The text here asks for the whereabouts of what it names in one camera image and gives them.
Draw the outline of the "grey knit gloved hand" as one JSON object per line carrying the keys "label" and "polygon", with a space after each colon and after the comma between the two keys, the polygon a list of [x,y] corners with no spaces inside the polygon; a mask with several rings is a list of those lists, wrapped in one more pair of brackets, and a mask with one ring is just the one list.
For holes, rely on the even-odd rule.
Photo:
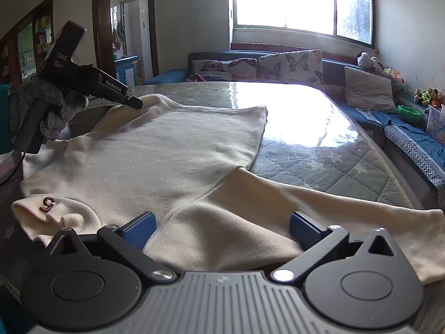
{"label": "grey knit gloved hand", "polygon": [[12,138],[19,133],[27,113],[37,99],[50,105],[49,113],[45,114],[39,125],[43,137],[49,140],[57,139],[74,116],[85,111],[88,106],[88,98],[79,93],[74,93],[66,101],[62,92],[50,82],[36,79],[23,83],[8,95],[8,131]]}

